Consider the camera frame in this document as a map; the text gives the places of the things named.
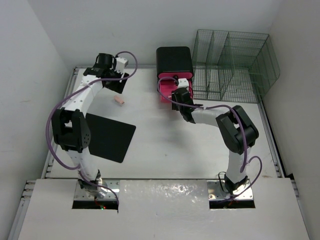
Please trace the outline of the pink top drawer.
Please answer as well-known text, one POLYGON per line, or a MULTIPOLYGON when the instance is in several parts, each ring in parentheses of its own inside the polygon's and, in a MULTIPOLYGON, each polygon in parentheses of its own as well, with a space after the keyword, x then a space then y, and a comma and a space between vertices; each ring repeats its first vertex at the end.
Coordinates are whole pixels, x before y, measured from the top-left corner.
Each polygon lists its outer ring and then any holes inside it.
POLYGON ((191 72, 162 72, 157 76, 157 78, 168 80, 173 79, 175 76, 177 76, 178 79, 190 80, 194 75, 191 72))

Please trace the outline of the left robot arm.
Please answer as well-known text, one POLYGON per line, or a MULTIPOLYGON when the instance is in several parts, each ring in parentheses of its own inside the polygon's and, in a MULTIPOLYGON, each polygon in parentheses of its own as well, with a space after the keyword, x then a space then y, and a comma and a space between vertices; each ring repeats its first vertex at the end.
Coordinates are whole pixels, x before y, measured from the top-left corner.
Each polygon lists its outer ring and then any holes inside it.
POLYGON ((92 67, 82 76, 76 91, 66 98, 51 116, 54 142, 64 150, 78 171, 80 187, 92 195, 107 192, 101 173, 93 163, 89 144, 91 132, 86 114, 97 94, 104 88, 122 93, 129 74, 128 60, 119 55, 99 53, 92 67))

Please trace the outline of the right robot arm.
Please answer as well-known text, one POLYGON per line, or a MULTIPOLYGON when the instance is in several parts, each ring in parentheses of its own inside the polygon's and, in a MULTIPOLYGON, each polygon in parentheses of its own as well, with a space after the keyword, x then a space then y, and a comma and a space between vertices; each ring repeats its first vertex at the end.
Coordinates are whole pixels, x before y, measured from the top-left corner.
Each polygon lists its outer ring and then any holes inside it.
POLYGON ((220 106, 204 108, 195 104, 187 88, 171 93, 173 109, 179 111, 186 122, 217 127, 229 150, 228 167, 224 176, 224 187, 232 194, 247 181, 246 165, 250 149, 259 137, 259 131, 245 110, 236 105, 227 112, 220 106))

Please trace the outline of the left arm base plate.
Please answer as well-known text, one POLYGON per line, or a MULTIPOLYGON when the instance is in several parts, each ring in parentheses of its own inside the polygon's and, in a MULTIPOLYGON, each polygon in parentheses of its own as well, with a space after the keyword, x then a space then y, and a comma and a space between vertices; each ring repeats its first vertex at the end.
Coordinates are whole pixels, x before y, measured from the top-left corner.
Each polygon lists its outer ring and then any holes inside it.
POLYGON ((73 199, 75 201, 115 201, 116 196, 109 189, 95 187, 79 179, 76 183, 73 199))

